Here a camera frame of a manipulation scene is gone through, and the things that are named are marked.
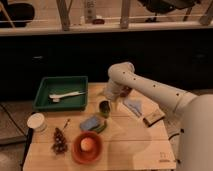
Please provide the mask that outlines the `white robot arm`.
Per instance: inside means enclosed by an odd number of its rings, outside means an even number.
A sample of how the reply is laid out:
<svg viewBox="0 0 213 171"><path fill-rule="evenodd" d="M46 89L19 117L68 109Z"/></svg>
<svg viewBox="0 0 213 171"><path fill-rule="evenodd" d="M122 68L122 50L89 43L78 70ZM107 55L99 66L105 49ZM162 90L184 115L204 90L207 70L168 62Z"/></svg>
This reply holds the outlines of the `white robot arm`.
<svg viewBox="0 0 213 171"><path fill-rule="evenodd" d="M108 69L104 96L116 101L128 88L182 114L176 171L213 171L213 94L196 95L135 74L130 62Z"/></svg>

